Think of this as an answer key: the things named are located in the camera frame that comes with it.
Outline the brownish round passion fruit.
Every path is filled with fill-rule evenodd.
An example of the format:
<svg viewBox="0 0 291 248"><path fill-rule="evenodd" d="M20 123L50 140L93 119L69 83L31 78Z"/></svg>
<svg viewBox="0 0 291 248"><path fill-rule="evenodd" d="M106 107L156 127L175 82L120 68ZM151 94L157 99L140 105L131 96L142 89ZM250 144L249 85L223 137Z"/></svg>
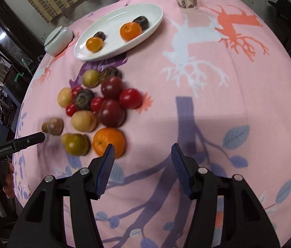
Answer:
<svg viewBox="0 0 291 248"><path fill-rule="evenodd" d="M51 134L53 136L59 136L64 129L64 122L61 118L51 118L48 122L42 124L41 130L44 133Z"/></svg>

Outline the small yellow fruit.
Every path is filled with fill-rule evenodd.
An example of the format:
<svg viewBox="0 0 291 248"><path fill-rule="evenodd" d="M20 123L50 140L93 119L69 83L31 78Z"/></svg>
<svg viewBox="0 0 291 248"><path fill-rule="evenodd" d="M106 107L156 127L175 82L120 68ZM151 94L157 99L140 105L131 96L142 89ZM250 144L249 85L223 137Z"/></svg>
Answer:
<svg viewBox="0 0 291 248"><path fill-rule="evenodd" d="M62 142L63 145L66 144L67 139L68 139L68 137L69 137L70 135L71 135L70 133L64 133L64 134L61 136L61 142Z"/></svg>

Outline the green yellow tomato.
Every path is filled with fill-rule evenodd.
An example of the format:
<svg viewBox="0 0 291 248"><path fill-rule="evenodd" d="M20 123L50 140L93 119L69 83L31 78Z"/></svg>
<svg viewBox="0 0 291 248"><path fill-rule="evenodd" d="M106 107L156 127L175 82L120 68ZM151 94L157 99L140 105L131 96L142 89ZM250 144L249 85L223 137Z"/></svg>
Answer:
<svg viewBox="0 0 291 248"><path fill-rule="evenodd" d="M84 156L90 150L90 142L85 134L71 134L66 144L64 145L65 151L73 156Z"/></svg>

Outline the red cherry tomato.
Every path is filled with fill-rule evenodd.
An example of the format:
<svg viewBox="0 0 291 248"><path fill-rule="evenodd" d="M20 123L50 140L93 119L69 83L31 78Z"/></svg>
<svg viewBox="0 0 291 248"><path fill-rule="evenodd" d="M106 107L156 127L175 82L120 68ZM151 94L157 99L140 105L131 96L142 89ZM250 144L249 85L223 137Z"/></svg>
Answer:
<svg viewBox="0 0 291 248"><path fill-rule="evenodd" d="M78 95L78 93L82 90L83 90L82 86L76 86L76 87L72 88L72 90L71 90L72 99L75 99L76 96Z"/></svg>
<svg viewBox="0 0 291 248"><path fill-rule="evenodd" d="M90 105L91 111L94 113L99 112L103 102L104 102L103 97L94 97Z"/></svg>
<svg viewBox="0 0 291 248"><path fill-rule="evenodd" d="M76 105L74 103L70 103L66 106L65 108L65 113L69 116L72 117L76 112L78 111Z"/></svg>

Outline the yellow round fruit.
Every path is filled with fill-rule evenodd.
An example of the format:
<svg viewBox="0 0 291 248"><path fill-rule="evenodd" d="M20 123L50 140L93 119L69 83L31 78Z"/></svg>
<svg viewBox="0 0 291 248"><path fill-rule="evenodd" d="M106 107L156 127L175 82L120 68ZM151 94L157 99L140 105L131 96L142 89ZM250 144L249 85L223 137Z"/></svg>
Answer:
<svg viewBox="0 0 291 248"><path fill-rule="evenodd" d="M72 97L72 89L71 88L63 88L58 93L57 102L60 107L67 107L73 101Z"/></svg>

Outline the tan melon pear fruit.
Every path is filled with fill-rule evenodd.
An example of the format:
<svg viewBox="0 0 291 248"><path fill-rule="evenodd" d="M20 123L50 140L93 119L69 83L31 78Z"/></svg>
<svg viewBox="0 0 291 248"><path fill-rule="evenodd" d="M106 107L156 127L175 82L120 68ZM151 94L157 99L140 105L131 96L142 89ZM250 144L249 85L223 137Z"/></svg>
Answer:
<svg viewBox="0 0 291 248"><path fill-rule="evenodd" d="M97 126L97 117L88 110L77 111L71 118L72 126L80 132L92 132Z"/></svg>

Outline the large orange tangerine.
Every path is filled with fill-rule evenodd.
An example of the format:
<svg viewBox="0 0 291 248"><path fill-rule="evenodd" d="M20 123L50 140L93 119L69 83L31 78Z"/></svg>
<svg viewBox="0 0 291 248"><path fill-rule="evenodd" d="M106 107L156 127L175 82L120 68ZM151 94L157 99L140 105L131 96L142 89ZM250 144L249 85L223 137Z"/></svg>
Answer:
<svg viewBox="0 0 291 248"><path fill-rule="evenodd" d="M104 154L109 144L115 149L116 159L122 156L126 147L126 139L122 131L115 128L102 128L93 136L92 147L99 156Z"/></svg>

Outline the dark purple plum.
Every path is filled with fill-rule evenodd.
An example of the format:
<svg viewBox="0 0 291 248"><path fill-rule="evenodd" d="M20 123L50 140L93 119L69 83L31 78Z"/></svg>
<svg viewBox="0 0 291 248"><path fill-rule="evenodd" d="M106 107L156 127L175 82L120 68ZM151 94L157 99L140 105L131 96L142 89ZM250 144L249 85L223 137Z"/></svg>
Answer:
<svg viewBox="0 0 291 248"><path fill-rule="evenodd" d="M98 113L101 124L110 128L117 128L123 124L126 110L115 100L105 100Z"/></svg>
<svg viewBox="0 0 291 248"><path fill-rule="evenodd" d="M106 99L118 100L124 89L125 86L118 76L109 77L101 84L101 92Z"/></svg>

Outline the dark wrinkled fruit top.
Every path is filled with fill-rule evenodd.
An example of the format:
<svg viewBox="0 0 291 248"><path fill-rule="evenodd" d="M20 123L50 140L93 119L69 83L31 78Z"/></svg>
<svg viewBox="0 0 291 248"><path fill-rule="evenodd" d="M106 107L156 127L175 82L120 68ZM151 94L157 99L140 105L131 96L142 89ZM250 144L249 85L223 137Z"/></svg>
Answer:
<svg viewBox="0 0 291 248"><path fill-rule="evenodd" d="M113 66L106 67L103 71L100 72L99 77L100 84L102 84L107 78L110 77L123 78L123 74L116 67Z"/></svg>

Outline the dark brown wrinkled fruit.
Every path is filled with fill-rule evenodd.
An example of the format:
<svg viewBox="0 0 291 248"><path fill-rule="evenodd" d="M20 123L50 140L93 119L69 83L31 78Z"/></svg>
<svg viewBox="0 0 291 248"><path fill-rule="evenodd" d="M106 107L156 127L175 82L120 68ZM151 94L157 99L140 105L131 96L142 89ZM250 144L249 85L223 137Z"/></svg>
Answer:
<svg viewBox="0 0 291 248"><path fill-rule="evenodd" d="M73 102L76 106L77 110L90 110L91 109L91 101L94 99L95 94L88 89L80 90Z"/></svg>

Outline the dark wooden cabinet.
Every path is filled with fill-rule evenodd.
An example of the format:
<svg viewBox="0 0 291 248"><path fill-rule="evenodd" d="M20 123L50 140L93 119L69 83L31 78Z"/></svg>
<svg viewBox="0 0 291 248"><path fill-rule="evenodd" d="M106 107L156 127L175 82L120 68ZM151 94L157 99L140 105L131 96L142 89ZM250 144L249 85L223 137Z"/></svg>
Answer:
<svg viewBox="0 0 291 248"><path fill-rule="evenodd" d="M44 54L44 47L0 0L0 90L7 81L28 86Z"/></svg>

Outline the white lidded ceramic jar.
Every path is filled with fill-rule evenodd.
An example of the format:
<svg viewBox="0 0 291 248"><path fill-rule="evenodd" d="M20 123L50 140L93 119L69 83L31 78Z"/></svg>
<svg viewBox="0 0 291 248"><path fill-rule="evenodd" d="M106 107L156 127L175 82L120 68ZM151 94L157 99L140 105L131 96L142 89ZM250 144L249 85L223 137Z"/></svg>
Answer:
<svg viewBox="0 0 291 248"><path fill-rule="evenodd" d="M72 39L72 30L65 26L59 26L47 36L44 50L48 55L55 57L68 46Z"/></svg>

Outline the small tangerine on plate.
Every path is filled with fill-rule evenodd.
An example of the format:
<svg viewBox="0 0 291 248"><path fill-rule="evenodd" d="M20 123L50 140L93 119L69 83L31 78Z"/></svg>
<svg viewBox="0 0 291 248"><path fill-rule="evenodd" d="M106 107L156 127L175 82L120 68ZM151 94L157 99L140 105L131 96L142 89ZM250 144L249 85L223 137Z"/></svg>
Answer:
<svg viewBox="0 0 291 248"><path fill-rule="evenodd" d="M92 53L97 53L100 51L103 45L104 41L98 37L92 37L86 41L86 48Z"/></svg>

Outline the dark fruit on plate left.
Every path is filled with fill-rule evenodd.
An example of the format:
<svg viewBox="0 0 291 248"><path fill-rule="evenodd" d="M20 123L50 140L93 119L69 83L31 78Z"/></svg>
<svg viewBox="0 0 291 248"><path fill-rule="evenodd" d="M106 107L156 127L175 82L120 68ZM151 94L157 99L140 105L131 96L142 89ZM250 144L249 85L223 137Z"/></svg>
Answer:
<svg viewBox="0 0 291 248"><path fill-rule="evenodd" d="M102 32L102 31L97 32L96 34L94 34L93 37L94 37L94 38L100 38L103 42L104 42L105 39L106 39L106 35L105 35L105 33Z"/></svg>

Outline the tangerine on plate right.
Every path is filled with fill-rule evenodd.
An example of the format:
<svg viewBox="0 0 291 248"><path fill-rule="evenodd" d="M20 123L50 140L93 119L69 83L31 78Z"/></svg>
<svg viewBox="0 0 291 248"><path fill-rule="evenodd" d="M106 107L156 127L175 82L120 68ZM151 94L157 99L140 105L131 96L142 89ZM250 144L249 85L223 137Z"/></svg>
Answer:
<svg viewBox="0 0 291 248"><path fill-rule="evenodd" d="M142 27L135 22L126 23L120 28L121 38L129 42L142 34Z"/></svg>

